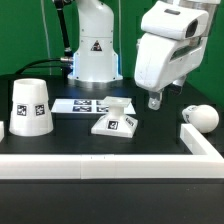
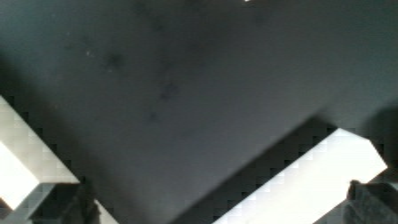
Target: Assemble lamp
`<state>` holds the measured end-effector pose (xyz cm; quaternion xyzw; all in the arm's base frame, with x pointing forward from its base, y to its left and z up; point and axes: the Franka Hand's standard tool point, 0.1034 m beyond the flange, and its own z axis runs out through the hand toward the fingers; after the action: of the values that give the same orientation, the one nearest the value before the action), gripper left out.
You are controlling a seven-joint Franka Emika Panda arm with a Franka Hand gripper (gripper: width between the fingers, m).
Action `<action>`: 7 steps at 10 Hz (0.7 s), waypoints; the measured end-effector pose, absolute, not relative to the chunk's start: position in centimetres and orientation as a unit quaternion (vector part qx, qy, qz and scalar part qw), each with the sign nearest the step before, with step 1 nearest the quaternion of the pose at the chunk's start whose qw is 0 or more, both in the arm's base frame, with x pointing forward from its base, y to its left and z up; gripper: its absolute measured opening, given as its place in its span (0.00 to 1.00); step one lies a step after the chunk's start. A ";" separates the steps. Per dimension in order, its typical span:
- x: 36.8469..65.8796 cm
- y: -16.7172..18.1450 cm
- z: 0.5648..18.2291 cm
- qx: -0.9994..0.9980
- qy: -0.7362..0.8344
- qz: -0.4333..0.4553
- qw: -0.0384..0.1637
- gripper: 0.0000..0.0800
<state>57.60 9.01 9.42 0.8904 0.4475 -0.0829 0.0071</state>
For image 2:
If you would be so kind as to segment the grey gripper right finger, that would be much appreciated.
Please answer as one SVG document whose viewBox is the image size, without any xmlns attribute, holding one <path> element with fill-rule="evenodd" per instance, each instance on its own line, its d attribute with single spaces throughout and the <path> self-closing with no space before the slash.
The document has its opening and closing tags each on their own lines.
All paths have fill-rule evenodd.
<svg viewBox="0 0 398 224">
<path fill-rule="evenodd" d="M 344 224 L 398 224 L 398 190 L 387 183 L 350 183 Z"/>
</svg>

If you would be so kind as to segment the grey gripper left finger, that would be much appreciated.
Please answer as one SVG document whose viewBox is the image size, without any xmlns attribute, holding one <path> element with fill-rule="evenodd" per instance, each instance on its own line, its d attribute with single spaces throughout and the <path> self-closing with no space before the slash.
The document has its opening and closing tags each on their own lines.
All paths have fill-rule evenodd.
<svg viewBox="0 0 398 224">
<path fill-rule="evenodd" d="M 90 185 L 41 183 L 0 224 L 96 224 Z"/>
</svg>

